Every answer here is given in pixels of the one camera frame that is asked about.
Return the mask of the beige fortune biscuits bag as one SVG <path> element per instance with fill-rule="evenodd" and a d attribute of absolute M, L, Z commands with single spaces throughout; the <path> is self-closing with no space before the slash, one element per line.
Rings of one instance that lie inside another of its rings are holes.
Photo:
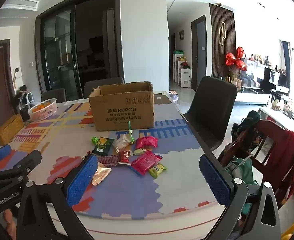
<path fill-rule="evenodd" d="M 97 170 L 91 180 L 93 186 L 99 185 L 111 173 L 110 167 L 105 167 L 102 163 L 98 162 Z"/>

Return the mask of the maroon striped snack bar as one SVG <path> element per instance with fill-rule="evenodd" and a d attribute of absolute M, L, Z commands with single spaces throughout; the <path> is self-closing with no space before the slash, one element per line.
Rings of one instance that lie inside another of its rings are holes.
<path fill-rule="evenodd" d="M 85 155 L 81 157 L 81 159 L 84 160 L 88 155 L 95 156 L 97 158 L 97 162 L 102 163 L 105 167 L 111 168 L 118 166 L 118 155 L 101 156 L 93 154 L 91 151 L 88 151 Z"/>

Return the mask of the red small snack packet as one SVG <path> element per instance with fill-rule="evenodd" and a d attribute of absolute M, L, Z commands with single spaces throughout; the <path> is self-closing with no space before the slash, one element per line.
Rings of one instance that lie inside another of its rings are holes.
<path fill-rule="evenodd" d="M 130 155 L 131 155 L 131 151 L 128 151 L 128 150 L 120 151 L 118 154 L 118 164 L 131 166 L 131 162 L 129 160 Z"/>

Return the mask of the pink snack packet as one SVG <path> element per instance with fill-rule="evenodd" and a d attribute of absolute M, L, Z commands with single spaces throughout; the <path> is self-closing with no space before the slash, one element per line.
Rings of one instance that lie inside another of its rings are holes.
<path fill-rule="evenodd" d="M 136 145 L 135 149 L 140 149 L 140 148 L 148 148 L 148 147 L 158 147 L 158 139 L 153 137 L 153 136 L 147 136 L 147 137 L 142 137 L 138 138 L 136 140 Z"/>
<path fill-rule="evenodd" d="M 144 176 L 146 172 L 160 162 L 162 156 L 156 155 L 151 151 L 146 151 L 137 159 L 131 162 L 130 168 L 138 175 Z"/>

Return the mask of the yellow green small packet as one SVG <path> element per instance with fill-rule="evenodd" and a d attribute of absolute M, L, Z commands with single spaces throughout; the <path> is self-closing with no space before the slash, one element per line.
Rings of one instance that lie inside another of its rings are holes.
<path fill-rule="evenodd" d="M 156 179 L 162 172 L 166 170 L 167 168 L 163 164 L 157 163 L 155 166 L 149 169 L 149 174 Z"/>

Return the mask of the pale green candy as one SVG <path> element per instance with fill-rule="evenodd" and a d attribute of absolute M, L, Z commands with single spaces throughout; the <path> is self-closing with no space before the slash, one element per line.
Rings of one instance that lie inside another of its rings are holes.
<path fill-rule="evenodd" d="M 136 156 L 139 156 L 139 155 L 142 155 L 144 154 L 145 152 L 147 152 L 148 150 L 147 149 L 144 149 L 144 148 L 138 148 L 136 149 L 133 154 L 136 155 Z"/>

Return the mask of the dark green cracker packet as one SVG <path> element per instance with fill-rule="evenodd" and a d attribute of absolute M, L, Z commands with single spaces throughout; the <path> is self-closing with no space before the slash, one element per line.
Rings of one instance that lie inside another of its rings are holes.
<path fill-rule="evenodd" d="M 92 150 L 93 154 L 108 156 L 109 150 L 114 143 L 114 139 L 99 137 L 99 141 L 95 144 L 94 150 Z"/>

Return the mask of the small green lollipop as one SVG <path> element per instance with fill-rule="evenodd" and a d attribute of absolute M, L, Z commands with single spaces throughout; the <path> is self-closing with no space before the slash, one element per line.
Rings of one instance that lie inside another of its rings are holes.
<path fill-rule="evenodd" d="M 99 138 L 98 137 L 92 137 L 92 139 L 91 139 L 91 142 L 93 144 L 97 144 L 98 141 L 99 141 Z"/>

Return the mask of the colourful patterned table mat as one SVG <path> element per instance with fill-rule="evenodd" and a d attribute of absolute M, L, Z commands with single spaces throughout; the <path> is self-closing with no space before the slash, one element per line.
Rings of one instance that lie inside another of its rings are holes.
<path fill-rule="evenodd" d="M 41 163 L 30 173 L 36 184 L 52 183 L 93 153 L 110 173 L 96 178 L 74 210 L 95 218 L 148 219 L 218 204 L 199 170 L 203 150 L 185 118 L 163 94 L 155 96 L 152 128 L 133 131 L 135 144 L 114 148 L 127 129 L 99 132 L 89 102 L 58 106 L 45 120 L 25 125 L 9 142 L 0 171 L 33 150 Z"/>

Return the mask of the white basket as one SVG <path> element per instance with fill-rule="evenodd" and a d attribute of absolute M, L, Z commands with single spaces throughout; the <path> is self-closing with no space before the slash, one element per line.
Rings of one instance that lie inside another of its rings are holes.
<path fill-rule="evenodd" d="M 50 117 L 50 116 L 52 116 L 53 114 L 56 113 L 56 111 L 57 111 L 57 100 L 56 99 L 49 99 L 49 100 L 45 100 L 43 102 L 47 102 L 47 101 L 50 101 L 51 104 L 48 105 L 47 107 L 45 107 L 44 109 L 40 110 L 40 111 L 36 111 L 36 112 L 32 113 L 32 109 L 35 106 L 33 106 L 31 109 L 28 110 L 28 115 L 30 116 L 31 121 L 39 122 L 39 121 L 45 120 L 46 118 L 48 118 L 48 117 Z"/>

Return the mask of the large green lollipop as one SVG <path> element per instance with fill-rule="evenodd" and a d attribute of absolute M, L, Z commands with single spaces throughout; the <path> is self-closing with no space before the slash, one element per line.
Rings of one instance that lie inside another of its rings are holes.
<path fill-rule="evenodd" d="M 135 143 L 135 138 L 133 137 L 133 129 L 131 128 L 131 121 L 128 121 L 128 133 L 130 138 L 130 144 L 133 145 Z"/>

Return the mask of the wooden chair with red clothes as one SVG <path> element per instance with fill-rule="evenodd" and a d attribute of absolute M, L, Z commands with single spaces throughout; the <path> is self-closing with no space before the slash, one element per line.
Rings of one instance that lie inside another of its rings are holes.
<path fill-rule="evenodd" d="M 218 157 L 220 164 L 232 174 L 241 173 L 246 183 L 253 178 L 244 171 L 255 168 L 268 181 L 278 207 L 294 193 L 294 132 L 271 120 L 263 120 L 256 111 L 250 111 L 240 124 L 232 127 L 232 142 Z"/>

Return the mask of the brown cardboard box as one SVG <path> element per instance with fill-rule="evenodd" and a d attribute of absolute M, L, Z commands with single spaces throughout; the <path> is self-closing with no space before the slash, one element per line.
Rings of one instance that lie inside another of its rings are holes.
<path fill-rule="evenodd" d="M 152 128 L 155 121 L 154 89 L 149 81 L 99 86 L 89 95 L 97 131 Z"/>

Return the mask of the black glass sliding door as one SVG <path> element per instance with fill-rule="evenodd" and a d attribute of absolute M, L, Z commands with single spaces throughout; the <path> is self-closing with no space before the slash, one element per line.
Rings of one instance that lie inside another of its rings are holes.
<path fill-rule="evenodd" d="M 120 0 L 64 0 L 36 17 L 41 93 L 64 89 L 83 99 L 87 84 L 124 78 Z"/>

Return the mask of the dark hallway door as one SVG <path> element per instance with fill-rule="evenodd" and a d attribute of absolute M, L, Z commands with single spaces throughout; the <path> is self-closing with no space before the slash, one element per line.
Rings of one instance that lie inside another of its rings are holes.
<path fill-rule="evenodd" d="M 207 70 L 207 29 L 206 16 L 191 22 L 192 72 L 191 88 L 196 91 Z"/>

